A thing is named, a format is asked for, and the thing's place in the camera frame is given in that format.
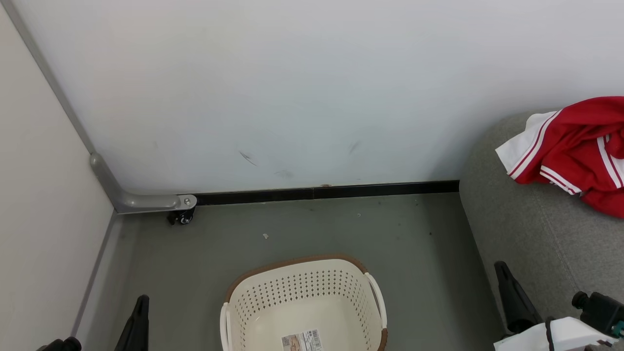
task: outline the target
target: product label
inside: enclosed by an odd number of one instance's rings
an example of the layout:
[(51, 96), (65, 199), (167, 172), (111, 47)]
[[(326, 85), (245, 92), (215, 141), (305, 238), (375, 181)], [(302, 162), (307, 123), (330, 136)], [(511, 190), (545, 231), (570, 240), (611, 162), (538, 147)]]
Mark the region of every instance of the product label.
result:
[(283, 351), (323, 351), (318, 329), (281, 338)]

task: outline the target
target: laundry basket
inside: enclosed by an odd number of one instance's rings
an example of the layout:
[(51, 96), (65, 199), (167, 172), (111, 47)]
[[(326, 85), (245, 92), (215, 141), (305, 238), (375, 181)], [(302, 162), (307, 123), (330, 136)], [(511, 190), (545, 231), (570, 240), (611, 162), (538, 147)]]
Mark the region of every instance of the laundry basket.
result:
[(228, 289), (223, 351), (383, 351), (386, 306), (354, 258), (322, 255), (252, 270)]

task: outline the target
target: floor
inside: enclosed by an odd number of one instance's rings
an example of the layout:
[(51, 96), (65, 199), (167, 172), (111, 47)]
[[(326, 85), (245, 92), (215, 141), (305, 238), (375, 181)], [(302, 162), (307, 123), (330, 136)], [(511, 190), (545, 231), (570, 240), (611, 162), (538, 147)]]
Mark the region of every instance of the floor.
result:
[(220, 350), (219, 312), (239, 275), (328, 253), (377, 279), (386, 350), (490, 350), (503, 334), (457, 193), (206, 206), (188, 225), (141, 222), (111, 350), (141, 294), (151, 351)]

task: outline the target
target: red garment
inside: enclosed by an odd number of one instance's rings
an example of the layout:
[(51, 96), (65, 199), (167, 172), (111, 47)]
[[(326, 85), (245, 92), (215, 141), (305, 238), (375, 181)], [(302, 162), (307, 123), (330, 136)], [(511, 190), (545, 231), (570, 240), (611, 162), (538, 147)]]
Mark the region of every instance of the red garment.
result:
[(624, 218), (624, 97), (596, 97), (535, 114), (496, 149), (520, 184), (552, 182), (594, 209)]

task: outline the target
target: gray sofa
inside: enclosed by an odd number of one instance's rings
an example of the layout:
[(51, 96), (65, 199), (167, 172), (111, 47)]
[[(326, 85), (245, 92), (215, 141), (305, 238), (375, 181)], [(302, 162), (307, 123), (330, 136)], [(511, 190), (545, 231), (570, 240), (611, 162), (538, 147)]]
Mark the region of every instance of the gray sofa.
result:
[[(460, 181), (499, 312), (498, 260), (507, 262), (542, 317), (578, 318), (570, 302), (579, 290), (624, 302), (624, 220), (593, 210), (555, 185), (520, 185), (506, 175), (494, 149), (523, 131), (530, 115), (506, 118), (490, 129)], [(624, 350), (624, 341), (613, 349)]]

